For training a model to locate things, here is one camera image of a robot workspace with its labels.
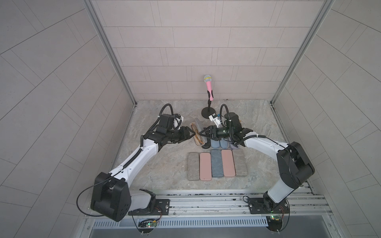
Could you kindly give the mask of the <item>pink grey case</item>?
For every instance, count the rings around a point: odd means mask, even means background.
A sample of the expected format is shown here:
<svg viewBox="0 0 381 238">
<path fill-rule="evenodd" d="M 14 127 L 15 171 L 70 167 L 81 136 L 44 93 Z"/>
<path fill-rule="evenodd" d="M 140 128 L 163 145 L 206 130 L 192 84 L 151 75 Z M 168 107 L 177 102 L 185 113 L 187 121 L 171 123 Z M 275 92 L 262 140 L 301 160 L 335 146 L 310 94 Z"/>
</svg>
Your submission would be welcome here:
<svg viewBox="0 0 381 238">
<path fill-rule="evenodd" d="M 233 153 L 231 150 L 221 150 L 223 174 L 226 178 L 232 178 L 236 176 Z"/>
</svg>

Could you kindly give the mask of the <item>aluminium mounting rail frame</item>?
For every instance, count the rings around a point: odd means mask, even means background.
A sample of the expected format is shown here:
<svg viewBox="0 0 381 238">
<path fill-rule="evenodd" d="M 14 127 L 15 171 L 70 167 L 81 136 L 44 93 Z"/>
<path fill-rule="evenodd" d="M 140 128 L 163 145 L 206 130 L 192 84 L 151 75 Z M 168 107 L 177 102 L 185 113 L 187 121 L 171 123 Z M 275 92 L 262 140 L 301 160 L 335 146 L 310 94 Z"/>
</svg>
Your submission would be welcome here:
<svg viewBox="0 0 381 238">
<path fill-rule="evenodd" d="M 244 198 L 262 196 L 249 190 L 164 190 L 158 199 L 169 199 L 168 215 L 129 216 L 119 222 L 107 218 L 85 221 L 86 238 L 338 238 L 331 209 L 322 195 L 312 192 L 308 184 L 287 197 L 286 214 L 251 214 Z M 279 216 L 283 228 L 267 229 L 266 216 Z M 139 228 L 146 219 L 158 221 L 155 228 Z"/>
</svg>

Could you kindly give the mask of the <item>clear case pink glasses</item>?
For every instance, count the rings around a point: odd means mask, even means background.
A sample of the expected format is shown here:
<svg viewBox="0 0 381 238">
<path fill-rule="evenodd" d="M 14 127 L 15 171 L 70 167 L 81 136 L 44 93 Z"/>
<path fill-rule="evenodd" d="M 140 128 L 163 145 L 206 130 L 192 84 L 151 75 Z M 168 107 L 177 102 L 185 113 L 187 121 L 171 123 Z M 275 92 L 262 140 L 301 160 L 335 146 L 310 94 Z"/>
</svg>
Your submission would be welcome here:
<svg viewBox="0 0 381 238">
<path fill-rule="evenodd" d="M 211 140 L 210 141 L 211 148 L 218 149 L 220 148 L 220 142 L 219 140 Z"/>
</svg>

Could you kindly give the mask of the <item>grey purple glasses case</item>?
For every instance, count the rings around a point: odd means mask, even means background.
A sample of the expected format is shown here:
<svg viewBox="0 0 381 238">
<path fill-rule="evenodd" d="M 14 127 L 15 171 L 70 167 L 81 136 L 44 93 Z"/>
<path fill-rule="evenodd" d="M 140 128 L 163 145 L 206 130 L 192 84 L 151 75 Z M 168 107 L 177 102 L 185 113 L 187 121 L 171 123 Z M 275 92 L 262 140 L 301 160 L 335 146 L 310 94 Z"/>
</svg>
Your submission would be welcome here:
<svg viewBox="0 0 381 238">
<path fill-rule="evenodd" d="M 231 149 L 239 149 L 239 146 L 235 145 L 234 143 L 229 143 Z"/>
</svg>

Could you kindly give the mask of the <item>blue case beige lining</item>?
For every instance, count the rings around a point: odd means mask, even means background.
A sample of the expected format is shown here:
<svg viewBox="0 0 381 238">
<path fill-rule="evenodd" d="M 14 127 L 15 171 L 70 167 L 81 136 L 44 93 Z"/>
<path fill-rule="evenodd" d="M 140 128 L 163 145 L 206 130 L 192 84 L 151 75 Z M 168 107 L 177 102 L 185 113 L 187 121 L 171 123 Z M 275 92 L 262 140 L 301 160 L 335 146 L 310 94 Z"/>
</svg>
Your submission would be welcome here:
<svg viewBox="0 0 381 238">
<path fill-rule="evenodd" d="M 230 147 L 229 142 L 225 139 L 220 140 L 219 144 L 222 149 L 229 149 Z"/>
</svg>

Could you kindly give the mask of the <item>pink toy microphone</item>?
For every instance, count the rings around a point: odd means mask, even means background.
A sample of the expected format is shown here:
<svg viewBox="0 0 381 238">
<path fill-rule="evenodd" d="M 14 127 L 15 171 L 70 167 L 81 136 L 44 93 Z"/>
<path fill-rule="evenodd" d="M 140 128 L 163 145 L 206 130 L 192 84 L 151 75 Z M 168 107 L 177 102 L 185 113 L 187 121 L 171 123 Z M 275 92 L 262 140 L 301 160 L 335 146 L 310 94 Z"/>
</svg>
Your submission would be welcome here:
<svg viewBox="0 0 381 238">
<path fill-rule="evenodd" d="M 208 93 L 208 99 L 209 99 L 209 101 L 213 101 L 214 100 L 211 81 L 212 81 L 212 78 L 211 78 L 210 75 L 206 75 L 204 77 L 204 82 L 206 83 L 206 86 L 207 86 L 207 93 Z"/>
</svg>

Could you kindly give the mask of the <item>left circuit board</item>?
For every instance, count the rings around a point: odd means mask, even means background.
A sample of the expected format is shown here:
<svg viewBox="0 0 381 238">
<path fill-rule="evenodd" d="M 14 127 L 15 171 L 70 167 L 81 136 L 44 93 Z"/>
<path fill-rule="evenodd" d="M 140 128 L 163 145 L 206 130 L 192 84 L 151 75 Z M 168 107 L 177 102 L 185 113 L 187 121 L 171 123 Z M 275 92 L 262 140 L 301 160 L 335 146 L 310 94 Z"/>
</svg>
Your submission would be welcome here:
<svg viewBox="0 0 381 238">
<path fill-rule="evenodd" d="M 154 219 L 146 219 L 139 222 L 139 228 L 155 228 L 158 225 L 158 221 Z"/>
</svg>

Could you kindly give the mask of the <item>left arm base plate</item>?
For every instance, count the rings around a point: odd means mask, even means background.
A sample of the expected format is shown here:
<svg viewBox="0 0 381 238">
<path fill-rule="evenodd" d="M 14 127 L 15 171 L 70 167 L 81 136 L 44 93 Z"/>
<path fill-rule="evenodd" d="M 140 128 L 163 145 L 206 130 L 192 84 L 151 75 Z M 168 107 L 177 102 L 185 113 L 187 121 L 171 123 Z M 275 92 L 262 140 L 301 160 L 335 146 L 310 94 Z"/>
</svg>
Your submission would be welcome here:
<svg viewBox="0 0 381 238">
<path fill-rule="evenodd" d="M 134 211 L 128 212 L 129 216 L 160 216 L 168 215 L 170 208 L 169 199 L 156 199 L 153 203 L 149 203 L 148 207 L 145 209 L 137 209 Z"/>
</svg>

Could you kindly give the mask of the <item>brown black glasses case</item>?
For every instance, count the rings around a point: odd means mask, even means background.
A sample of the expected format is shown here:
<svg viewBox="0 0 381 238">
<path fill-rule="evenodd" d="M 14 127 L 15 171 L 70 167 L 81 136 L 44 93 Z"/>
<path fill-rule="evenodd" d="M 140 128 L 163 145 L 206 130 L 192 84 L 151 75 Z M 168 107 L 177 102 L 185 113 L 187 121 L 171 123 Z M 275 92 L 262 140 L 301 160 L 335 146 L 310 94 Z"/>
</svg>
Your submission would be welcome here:
<svg viewBox="0 0 381 238">
<path fill-rule="evenodd" d="M 211 147 L 210 141 L 201 146 L 203 149 L 209 149 Z"/>
</svg>

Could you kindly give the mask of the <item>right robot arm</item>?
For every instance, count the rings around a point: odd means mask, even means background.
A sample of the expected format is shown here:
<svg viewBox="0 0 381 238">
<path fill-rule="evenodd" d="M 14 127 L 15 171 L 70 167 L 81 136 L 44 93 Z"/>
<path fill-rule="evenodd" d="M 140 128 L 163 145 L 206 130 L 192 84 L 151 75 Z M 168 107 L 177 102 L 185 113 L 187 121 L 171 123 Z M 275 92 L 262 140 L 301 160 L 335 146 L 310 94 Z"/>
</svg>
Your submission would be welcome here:
<svg viewBox="0 0 381 238">
<path fill-rule="evenodd" d="M 210 140 L 227 139 L 234 146 L 255 149 L 277 161 L 280 179 L 264 193 L 263 202 L 260 203 L 266 212 L 272 213 L 315 173 L 315 168 L 299 143 L 277 142 L 242 127 L 239 116 L 230 112 L 226 104 L 221 105 L 220 116 L 212 117 L 212 120 L 215 125 L 200 131 L 200 136 Z"/>
</svg>

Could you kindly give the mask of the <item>circuit board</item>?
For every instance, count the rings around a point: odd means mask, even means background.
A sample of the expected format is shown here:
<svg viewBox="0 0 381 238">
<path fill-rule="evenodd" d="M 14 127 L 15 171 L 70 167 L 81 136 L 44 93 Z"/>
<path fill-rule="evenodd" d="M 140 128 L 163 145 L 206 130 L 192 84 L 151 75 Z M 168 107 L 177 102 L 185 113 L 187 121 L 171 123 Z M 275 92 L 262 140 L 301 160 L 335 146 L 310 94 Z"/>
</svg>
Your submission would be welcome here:
<svg viewBox="0 0 381 238">
<path fill-rule="evenodd" d="M 267 229 L 279 233 L 283 228 L 283 219 L 279 216 L 266 216 Z"/>
<path fill-rule="evenodd" d="M 139 222 L 139 228 L 155 228 L 158 225 L 158 221 L 154 219 L 146 219 Z"/>
</svg>

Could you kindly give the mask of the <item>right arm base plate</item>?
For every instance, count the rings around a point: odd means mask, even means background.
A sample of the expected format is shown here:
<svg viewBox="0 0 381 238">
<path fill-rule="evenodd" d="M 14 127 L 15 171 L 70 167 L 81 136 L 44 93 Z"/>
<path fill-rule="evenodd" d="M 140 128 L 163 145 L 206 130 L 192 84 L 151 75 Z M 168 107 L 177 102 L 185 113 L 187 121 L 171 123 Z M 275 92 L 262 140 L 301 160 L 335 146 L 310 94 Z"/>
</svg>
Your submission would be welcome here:
<svg viewBox="0 0 381 238">
<path fill-rule="evenodd" d="M 285 198 L 279 203 L 274 203 L 270 199 L 259 197 L 247 197 L 243 199 L 247 203 L 251 214 L 286 214 L 290 212 L 290 205 Z"/>
</svg>

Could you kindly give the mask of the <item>mint case yellow glasses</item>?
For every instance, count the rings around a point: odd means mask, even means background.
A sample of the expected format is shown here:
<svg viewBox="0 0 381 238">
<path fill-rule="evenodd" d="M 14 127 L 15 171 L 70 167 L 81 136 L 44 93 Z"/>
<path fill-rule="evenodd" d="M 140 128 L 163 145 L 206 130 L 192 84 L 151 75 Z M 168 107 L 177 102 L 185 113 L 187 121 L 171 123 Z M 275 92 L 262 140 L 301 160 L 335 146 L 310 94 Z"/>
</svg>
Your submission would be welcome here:
<svg viewBox="0 0 381 238">
<path fill-rule="evenodd" d="M 191 152 L 188 154 L 188 180 L 200 180 L 199 153 Z"/>
</svg>

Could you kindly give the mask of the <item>beige case with glasses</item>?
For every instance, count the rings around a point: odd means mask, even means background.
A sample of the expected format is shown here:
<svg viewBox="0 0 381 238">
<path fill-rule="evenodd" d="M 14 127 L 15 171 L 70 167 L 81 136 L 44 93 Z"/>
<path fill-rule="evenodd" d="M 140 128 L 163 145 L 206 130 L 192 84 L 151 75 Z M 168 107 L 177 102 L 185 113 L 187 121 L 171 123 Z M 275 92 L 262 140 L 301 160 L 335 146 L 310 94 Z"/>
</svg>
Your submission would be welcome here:
<svg viewBox="0 0 381 238">
<path fill-rule="evenodd" d="M 205 140 L 204 138 L 199 134 L 200 131 L 202 131 L 201 127 L 197 122 L 192 122 L 190 123 L 190 128 L 191 130 L 195 133 L 194 135 L 194 141 L 197 146 L 204 146 L 205 145 Z"/>
</svg>

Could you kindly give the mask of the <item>right circuit board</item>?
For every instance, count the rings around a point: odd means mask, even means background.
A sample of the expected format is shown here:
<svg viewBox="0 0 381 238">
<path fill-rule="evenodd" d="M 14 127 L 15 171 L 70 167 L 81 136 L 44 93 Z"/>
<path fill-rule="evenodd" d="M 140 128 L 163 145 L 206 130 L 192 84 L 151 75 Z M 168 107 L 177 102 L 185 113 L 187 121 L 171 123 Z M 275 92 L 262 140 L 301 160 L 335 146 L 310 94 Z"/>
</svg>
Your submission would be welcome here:
<svg viewBox="0 0 381 238">
<path fill-rule="evenodd" d="M 266 216 L 267 229 L 279 233 L 283 228 L 283 219 L 279 216 Z"/>
</svg>

